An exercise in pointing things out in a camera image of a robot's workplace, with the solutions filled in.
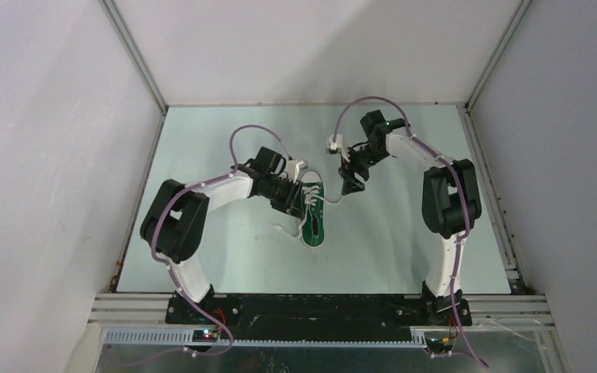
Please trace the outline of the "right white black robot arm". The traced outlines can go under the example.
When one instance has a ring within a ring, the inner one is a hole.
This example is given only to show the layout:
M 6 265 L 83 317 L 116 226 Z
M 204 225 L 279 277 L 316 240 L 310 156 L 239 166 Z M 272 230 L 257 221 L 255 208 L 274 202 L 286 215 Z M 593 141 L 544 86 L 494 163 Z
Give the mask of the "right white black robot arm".
M 405 117 L 387 120 L 374 110 L 366 113 L 360 124 L 366 139 L 359 145 L 346 145 L 338 130 L 327 140 L 327 151 L 340 156 L 342 195 L 363 191 L 370 168 L 388 157 L 412 164 L 423 175 L 423 221 L 440 238 L 419 302 L 397 307 L 396 316 L 401 322 L 426 326 L 445 326 L 449 322 L 460 326 L 464 309 L 462 256 L 482 212 L 475 165 L 469 159 L 454 159 L 438 152 L 411 132 Z

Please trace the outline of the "green canvas sneaker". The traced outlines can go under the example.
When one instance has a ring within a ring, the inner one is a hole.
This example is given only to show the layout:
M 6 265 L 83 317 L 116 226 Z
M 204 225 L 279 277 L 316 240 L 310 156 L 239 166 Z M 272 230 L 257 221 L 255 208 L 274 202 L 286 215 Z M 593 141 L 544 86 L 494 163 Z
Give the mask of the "green canvas sneaker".
M 321 175 L 315 170 L 308 170 L 301 176 L 302 207 L 304 222 L 301 227 L 302 241 L 308 247 L 316 248 L 325 240 L 323 220 L 325 188 Z

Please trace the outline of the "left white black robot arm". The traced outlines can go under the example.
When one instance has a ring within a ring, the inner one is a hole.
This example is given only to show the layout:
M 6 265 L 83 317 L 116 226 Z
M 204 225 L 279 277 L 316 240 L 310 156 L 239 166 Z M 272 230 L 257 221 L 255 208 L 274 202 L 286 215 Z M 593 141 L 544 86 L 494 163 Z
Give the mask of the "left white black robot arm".
M 272 209 L 300 218 L 304 210 L 299 173 L 306 167 L 303 159 L 285 158 L 262 147 L 255 158 L 236 163 L 214 179 L 194 185 L 173 179 L 162 183 L 140 236 L 153 259 L 166 266 L 177 293 L 187 300 L 185 314 L 195 323 L 206 323 L 215 313 L 215 303 L 206 297 L 213 287 L 197 258 L 208 214 L 238 200 L 263 197 Z

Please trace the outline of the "white shoelace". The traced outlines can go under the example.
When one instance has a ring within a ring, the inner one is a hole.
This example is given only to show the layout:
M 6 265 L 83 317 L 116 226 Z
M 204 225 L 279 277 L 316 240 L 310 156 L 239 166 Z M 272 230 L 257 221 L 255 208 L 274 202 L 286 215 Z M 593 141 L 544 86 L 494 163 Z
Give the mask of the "white shoelace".
M 339 196 L 335 200 L 327 199 L 323 182 L 304 183 L 300 200 L 302 215 L 299 218 L 296 233 L 292 234 L 279 224 L 271 223 L 271 226 L 292 239 L 300 239 L 305 246 L 316 248 L 321 246 L 326 238 L 323 217 L 325 205 L 335 206 L 343 198 L 343 196 Z

